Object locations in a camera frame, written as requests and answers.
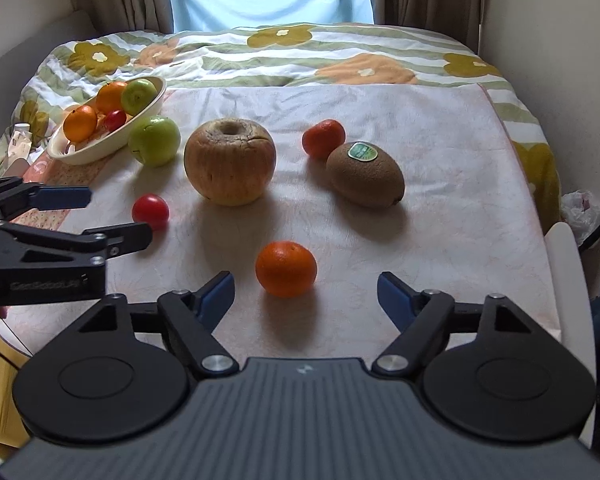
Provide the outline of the red cherry tomato front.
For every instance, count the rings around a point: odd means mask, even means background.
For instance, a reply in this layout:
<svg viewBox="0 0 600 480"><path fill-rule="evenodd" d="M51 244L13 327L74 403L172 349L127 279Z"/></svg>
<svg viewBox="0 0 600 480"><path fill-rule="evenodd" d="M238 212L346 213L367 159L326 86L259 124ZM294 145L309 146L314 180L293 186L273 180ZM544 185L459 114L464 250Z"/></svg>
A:
<svg viewBox="0 0 600 480"><path fill-rule="evenodd" d="M168 204L156 194L140 196L134 202L131 214L134 222L145 222L153 231L165 229L170 219Z"/></svg>

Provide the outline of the red cherry tomato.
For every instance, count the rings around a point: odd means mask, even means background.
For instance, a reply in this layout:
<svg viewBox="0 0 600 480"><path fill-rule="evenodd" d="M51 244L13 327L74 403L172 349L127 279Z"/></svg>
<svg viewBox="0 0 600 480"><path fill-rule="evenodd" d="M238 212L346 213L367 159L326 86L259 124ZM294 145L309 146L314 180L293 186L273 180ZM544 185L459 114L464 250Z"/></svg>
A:
<svg viewBox="0 0 600 480"><path fill-rule="evenodd" d="M140 196L134 202L131 214L134 222L145 222L153 231L165 229L170 219L168 204L156 194Z"/></svg>
<svg viewBox="0 0 600 480"><path fill-rule="evenodd" d="M102 118L102 125L108 133L112 133L125 125L128 116L124 110L113 110Z"/></svg>

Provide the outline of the green apple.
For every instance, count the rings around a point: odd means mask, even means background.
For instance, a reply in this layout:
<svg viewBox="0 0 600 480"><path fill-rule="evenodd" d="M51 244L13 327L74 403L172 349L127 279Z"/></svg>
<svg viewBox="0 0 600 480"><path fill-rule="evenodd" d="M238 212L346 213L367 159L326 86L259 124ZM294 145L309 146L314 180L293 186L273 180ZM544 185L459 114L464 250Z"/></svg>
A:
<svg viewBox="0 0 600 480"><path fill-rule="evenodd" d="M178 125L171 118L155 115L141 122L130 134L128 148L143 166L160 167L174 159L181 144Z"/></svg>
<svg viewBox="0 0 600 480"><path fill-rule="evenodd" d="M156 86L147 78L134 79L126 84L121 93L122 110L126 114L140 114L158 94Z"/></svg>

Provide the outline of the small mandarin front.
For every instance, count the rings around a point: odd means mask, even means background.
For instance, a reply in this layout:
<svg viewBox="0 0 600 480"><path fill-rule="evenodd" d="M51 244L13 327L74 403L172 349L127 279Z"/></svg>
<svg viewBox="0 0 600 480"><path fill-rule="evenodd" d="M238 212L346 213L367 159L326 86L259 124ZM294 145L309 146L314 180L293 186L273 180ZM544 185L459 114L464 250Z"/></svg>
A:
<svg viewBox="0 0 600 480"><path fill-rule="evenodd" d="M278 298L303 295L317 277L312 252L291 240L267 244L259 252L254 272L263 289Z"/></svg>

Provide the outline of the small mandarin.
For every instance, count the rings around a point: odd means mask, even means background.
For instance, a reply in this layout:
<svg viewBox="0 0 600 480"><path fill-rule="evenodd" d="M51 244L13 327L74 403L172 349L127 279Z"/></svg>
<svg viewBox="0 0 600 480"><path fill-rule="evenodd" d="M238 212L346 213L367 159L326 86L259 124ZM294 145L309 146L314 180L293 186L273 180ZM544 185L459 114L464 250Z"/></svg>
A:
<svg viewBox="0 0 600 480"><path fill-rule="evenodd" d="M303 295L317 277L312 252L291 240L267 244L259 252L254 272L263 289L278 298Z"/></svg>
<svg viewBox="0 0 600 480"><path fill-rule="evenodd" d="M326 160L345 140L343 125L335 119L325 119L302 134L302 148L311 158Z"/></svg>

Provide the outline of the large orange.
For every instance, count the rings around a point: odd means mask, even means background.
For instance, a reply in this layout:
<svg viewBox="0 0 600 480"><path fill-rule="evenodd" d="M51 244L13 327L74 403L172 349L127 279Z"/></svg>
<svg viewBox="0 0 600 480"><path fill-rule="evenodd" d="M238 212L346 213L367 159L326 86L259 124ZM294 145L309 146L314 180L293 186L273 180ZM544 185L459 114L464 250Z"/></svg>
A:
<svg viewBox="0 0 600 480"><path fill-rule="evenodd" d="M74 144L87 140L97 127L97 114L89 105L72 110L64 120L62 130L66 139Z"/></svg>

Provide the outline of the large brownish apple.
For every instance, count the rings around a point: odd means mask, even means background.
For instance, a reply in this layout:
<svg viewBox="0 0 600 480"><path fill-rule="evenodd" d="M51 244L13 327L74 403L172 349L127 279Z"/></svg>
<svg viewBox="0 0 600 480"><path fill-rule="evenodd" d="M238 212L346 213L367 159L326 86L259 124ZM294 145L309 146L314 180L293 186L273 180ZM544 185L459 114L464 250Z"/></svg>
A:
<svg viewBox="0 0 600 480"><path fill-rule="evenodd" d="M221 206L238 207L258 200L275 167L272 136L249 119L209 120L189 136L184 148L190 184L202 197Z"/></svg>

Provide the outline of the brown kiwi with sticker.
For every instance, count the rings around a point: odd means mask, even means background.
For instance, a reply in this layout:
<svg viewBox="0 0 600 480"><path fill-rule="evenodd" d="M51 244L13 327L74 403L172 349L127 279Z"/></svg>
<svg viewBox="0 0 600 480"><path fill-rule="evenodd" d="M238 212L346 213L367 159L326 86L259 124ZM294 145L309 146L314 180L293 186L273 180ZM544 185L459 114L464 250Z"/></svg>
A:
<svg viewBox="0 0 600 480"><path fill-rule="evenodd" d="M400 166L373 143L340 145L326 160L326 174L340 195L363 207L389 208L404 196L405 180Z"/></svg>

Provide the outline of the small plastic bottle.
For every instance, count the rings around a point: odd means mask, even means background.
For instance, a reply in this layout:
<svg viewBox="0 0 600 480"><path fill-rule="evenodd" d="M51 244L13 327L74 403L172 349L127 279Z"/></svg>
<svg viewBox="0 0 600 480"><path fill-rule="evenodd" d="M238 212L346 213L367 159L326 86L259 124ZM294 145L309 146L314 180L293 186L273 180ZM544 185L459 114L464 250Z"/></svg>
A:
<svg viewBox="0 0 600 480"><path fill-rule="evenodd" d="M12 138L7 150L6 174L8 176L21 177L28 170L31 145L30 125L26 122L17 122L12 128Z"/></svg>

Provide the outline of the cream oval duck bowl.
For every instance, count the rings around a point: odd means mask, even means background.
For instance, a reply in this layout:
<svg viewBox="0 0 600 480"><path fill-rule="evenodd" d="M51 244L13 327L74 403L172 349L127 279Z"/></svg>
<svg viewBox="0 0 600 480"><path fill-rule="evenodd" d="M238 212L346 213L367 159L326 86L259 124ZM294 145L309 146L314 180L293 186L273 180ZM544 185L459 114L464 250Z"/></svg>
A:
<svg viewBox="0 0 600 480"><path fill-rule="evenodd" d="M68 111L46 153L71 166L114 154L128 144L136 127L160 113L165 96L166 81L158 76L107 82L94 98Z"/></svg>

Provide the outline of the grey headboard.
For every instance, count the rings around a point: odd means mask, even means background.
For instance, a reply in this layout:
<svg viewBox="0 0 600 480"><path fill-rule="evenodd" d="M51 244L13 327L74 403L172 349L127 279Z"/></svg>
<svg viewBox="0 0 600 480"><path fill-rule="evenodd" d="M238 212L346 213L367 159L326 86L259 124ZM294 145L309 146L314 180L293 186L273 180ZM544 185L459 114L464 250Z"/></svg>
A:
<svg viewBox="0 0 600 480"><path fill-rule="evenodd" d="M85 11L45 26L0 57L0 137L12 124L12 112L24 85L53 49L72 40L90 39L96 28Z"/></svg>

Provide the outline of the white floral towel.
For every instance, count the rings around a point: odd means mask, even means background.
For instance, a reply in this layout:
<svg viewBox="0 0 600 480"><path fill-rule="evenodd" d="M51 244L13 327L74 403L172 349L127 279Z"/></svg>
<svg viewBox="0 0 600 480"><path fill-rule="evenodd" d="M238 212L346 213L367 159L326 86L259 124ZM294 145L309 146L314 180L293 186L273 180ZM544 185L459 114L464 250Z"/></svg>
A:
<svg viewBox="0 0 600 480"><path fill-rule="evenodd" d="M137 197L161 196L168 227L143 252L108 262L108 287L130 301L196 289L220 271L236 282L234 304L215 330L238 360L250 356L377 356L396 329L376 297L390 271L416 289L479 302L500 292L560 333L544 236L516 150L483 88L369 84L175 90L163 105L183 134L207 120L243 117L272 134L274 177L243 207L222 207L190 185L181 162L144 168L128 153L106 172L89 206L102 226L128 222ZM302 133L320 120L351 141L385 150L405 193L371 210L336 193ZM303 295L278 298L254 272L267 244L291 240L314 255L317 277Z"/></svg>

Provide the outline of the white plastic bag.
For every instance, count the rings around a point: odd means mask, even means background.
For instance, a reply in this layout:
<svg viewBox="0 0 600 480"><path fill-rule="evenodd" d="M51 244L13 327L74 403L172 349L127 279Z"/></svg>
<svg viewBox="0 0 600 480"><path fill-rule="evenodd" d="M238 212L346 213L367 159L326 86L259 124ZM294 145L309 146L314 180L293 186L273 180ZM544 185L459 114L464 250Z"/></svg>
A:
<svg viewBox="0 0 600 480"><path fill-rule="evenodd" d="M560 199L560 214L580 246L600 226L600 201L588 191L567 193Z"/></svg>

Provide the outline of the floral striped duvet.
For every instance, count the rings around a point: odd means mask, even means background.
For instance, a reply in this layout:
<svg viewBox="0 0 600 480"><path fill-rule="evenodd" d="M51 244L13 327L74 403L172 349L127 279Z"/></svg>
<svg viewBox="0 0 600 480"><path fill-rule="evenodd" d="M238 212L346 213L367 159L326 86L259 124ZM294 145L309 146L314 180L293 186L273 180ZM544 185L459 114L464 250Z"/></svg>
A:
<svg viewBox="0 0 600 480"><path fill-rule="evenodd" d="M554 155L539 121L492 64L459 41L411 27L293 24L222 32L114 32L66 40L6 100L0 122L0 177L12 124L32 133L29 158L40 156L66 111L107 82L160 76L173 88L295 87L307 84L480 84L515 145L543 229L560 219Z"/></svg>

